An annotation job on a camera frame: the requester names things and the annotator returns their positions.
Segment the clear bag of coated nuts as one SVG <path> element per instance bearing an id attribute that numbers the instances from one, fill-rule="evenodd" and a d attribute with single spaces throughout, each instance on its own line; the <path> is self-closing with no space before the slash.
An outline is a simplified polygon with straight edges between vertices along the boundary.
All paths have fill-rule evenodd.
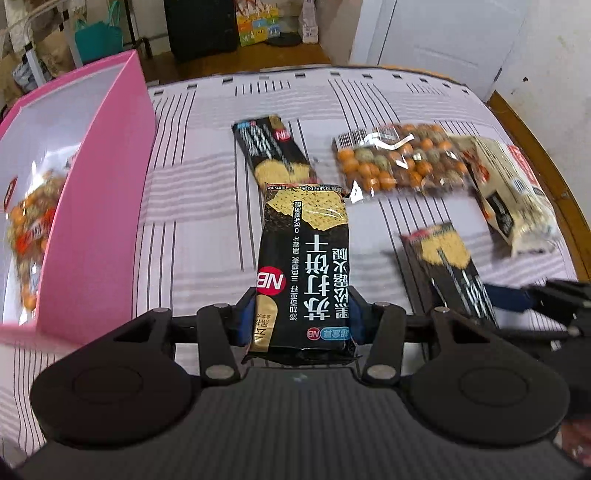
<path id="1" fill-rule="evenodd" d="M 443 196 L 472 181 L 458 142 L 437 124 L 389 123 L 332 139 L 352 203 L 381 194 Z"/>

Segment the teal tote bag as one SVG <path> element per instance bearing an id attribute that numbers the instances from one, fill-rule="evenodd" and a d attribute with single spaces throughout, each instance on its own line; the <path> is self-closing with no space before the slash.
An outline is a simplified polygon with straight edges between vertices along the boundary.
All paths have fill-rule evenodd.
<path id="1" fill-rule="evenodd" d="M 117 55 L 123 51 L 123 33 L 120 27 L 120 3 L 107 2 L 107 18 L 88 24 L 83 19 L 75 23 L 75 42 L 84 65 Z"/>

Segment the white door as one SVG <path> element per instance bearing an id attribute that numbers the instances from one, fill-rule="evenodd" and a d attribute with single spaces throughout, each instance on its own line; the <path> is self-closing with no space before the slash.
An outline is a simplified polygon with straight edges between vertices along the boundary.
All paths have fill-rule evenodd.
<path id="1" fill-rule="evenodd" d="M 486 100 L 528 8 L 516 0 L 365 1 L 349 62 L 443 74 Z"/>

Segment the snack bag inside box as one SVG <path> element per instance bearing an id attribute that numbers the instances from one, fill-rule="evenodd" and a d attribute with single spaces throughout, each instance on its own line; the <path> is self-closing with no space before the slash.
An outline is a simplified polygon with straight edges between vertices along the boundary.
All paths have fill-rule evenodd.
<path id="1" fill-rule="evenodd" d="M 71 163 L 71 158 L 33 162 L 24 184 L 13 186 L 8 198 L 5 241 L 10 262 L 4 317 L 20 325 L 36 311 L 49 235 Z"/>

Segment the pink storage box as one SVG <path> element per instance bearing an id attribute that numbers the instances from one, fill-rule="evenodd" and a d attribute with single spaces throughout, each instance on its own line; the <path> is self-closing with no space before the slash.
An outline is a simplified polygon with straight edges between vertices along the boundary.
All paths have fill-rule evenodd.
<path id="1" fill-rule="evenodd" d="M 1 212 L 67 169 L 27 312 L 8 245 L 1 248 L 1 340 L 84 345 L 127 322 L 135 238 L 155 138 L 138 56 L 114 55 L 21 97 L 1 124 Z"/>

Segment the black NB cracker pack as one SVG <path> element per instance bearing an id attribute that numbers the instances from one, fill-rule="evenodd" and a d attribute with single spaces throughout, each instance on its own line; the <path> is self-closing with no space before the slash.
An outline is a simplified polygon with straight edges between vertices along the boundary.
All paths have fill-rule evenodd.
<path id="1" fill-rule="evenodd" d="M 352 362 L 350 272 L 341 188 L 267 185 L 249 357 L 290 366 Z"/>

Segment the white clothes rack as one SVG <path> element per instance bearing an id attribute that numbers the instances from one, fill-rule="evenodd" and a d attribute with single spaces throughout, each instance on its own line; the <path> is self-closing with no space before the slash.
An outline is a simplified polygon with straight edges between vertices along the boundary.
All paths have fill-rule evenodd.
<path id="1" fill-rule="evenodd" d="M 1 82 L 23 93 L 37 87 L 27 49 L 36 55 L 47 81 L 73 70 L 73 26 L 85 18 L 86 10 L 85 1 L 3 1 Z"/>

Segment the black suitcase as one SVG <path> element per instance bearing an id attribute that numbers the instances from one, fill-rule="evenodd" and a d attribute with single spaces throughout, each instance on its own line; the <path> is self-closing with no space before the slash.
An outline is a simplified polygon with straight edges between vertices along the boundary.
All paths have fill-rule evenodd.
<path id="1" fill-rule="evenodd" d="M 235 1 L 164 1 L 167 35 L 177 63 L 238 49 Z"/>

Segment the black cracker pack far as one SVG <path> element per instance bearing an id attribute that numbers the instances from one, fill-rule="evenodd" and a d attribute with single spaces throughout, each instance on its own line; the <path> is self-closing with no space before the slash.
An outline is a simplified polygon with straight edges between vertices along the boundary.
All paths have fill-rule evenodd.
<path id="1" fill-rule="evenodd" d="M 269 185 L 318 182 L 311 162 L 280 116 L 240 120 L 232 125 L 232 133 L 261 190 Z"/>

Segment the beige noodle packet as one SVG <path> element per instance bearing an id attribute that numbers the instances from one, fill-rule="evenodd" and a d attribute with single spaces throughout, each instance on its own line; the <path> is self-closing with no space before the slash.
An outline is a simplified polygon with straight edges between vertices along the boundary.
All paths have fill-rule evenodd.
<path id="1" fill-rule="evenodd" d="M 522 151 L 481 136 L 455 136 L 489 226 L 514 256 L 550 253 L 560 239 L 554 208 Z"/>

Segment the colourful cardboard box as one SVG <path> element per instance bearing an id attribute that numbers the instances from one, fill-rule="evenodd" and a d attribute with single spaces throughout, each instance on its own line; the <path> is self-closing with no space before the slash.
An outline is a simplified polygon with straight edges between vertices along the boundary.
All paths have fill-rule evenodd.
<path id="1" fill-rule="evenodd" d="M 235 2 L 240 46 L 250 46 L 280 37 L 280 10 L 276 3 L 260 0 Z"/>

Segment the black cracker pack right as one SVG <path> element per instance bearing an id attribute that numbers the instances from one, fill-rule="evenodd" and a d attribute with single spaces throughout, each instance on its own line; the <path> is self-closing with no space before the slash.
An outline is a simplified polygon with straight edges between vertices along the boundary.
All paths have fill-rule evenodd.
<path id="1" fill-rule="evenodd" d="M 478 325 L 498 327 L 489 294 L 452 223 L 404 235 L 402 243 L 424 313 L 447 307 Z"/>

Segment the white plastic bag on floor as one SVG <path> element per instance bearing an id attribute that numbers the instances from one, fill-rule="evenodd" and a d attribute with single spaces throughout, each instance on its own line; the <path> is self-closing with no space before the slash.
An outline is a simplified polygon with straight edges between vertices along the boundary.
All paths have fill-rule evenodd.
<path id="1" fill-rule="evenodd" d="M 301 41 L 304 44 L 318 44 L 320 33 L 318 33 L 317 10 L 315 10 L 314 0 L 303 1 L 298 25 L 300 25 Z"/>

